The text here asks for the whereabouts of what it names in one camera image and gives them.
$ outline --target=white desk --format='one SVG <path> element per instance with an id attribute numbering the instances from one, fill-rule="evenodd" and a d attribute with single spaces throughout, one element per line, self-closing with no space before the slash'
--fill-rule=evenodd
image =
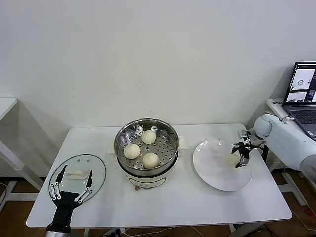
<path id="1" fill-rule="evenodd" d="M 15 98 L 0 98 L 0 120 L 13 108 L 17 103 Z M 30 184 L 32 184 L 38 190 L 43 185 L 42 179 L 40 179 L 29 167 L 27 167 L 2 141 L 0 141 L 0 152 L 4 154 L 4 160 L 14 168 L 23 178 L 25 178 Z M 1 195 L 0 211 L 3 209 L 7 201 L 30 201 L 35 200 L 38 194 L 18 194 L 11 193 L 16 185 L 16 181 L 9 182 L 4 197 L 4 193 Z"/>
<path id="2" fill-rule="evenodd" d="M 292 217 L 257 150 L 251 152 L 253 178 L 240 191 L 214 189 L 194 172 L 191 164 L 196 146 L 208 139 L 237 142 L 237 131 L 245 129 L 242 124 L 178 125 L 174 128 L 186 139 L 186 155 L 178 158 L 168 182 L 155 189 L 139 191 L 134 190 L 117 161 L 107 154 L 119 127 L 72 128 L 48 177 L 65 160 L 83 153 L 98 156 L 107 168 L 101 190 L 74 210 L 72 228 L 218 225 Z M 48 182 L 49 178 L 28 217 L 28 227 L 45 228 L 52 221 L 56 207 L 48 194 Z"/>

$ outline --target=stainless steel steamer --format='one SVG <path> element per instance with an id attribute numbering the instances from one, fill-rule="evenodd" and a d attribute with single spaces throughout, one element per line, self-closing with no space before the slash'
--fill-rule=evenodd
<path id="1" fill-rule="evenodd" d="M 142 142 L 144 131 L 151 130 L 156 133 L 156 140 L 152 144 Z M 140 147 L 140 155 L 135 159 L 127 159 L 124 156 L 124 148 L 128 144 L 137 144 Z M 142 118 L 130 122 L 116 135 L 114 150 L 118 163 L 122 169 L 135 178 L 154 178 L 166 173 L 176 162 L 178 157 L 179 138 L 172 126 L 154 118 Z M 142 164 L 142 158 L 146 153 L 156 153 L 159 157 L 159 166 L 146 169 Z"/>

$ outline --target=power strip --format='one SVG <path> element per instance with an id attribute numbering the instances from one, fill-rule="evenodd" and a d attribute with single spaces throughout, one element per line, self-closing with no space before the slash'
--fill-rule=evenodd
<path id="1" fill-rule="evenodd" d="M 105 234 L 103 234 L 103 236 L 118 237 L 119 235 L 117 235 L 117 230 L 120 231 L 120 236 L 122 236 L 124 233 L 126 233 L 128 228 L 113 228 L 113 229 L 110 229 Z"/>

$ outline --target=laptop keyboard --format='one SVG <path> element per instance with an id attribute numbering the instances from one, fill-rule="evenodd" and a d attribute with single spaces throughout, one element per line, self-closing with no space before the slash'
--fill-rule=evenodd
<path id="1" fill-rule="evenodd" d="M 316 110 L 291 110 L 291 112 L 302 124 L 316 123 Z"/>

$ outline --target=laptop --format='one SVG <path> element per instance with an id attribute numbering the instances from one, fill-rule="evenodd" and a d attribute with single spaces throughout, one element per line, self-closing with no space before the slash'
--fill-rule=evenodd
<path id="1" fill-rule="evenodd" d="M 316 62 L 296 62 L 283 108 L 316 141 Z"/>

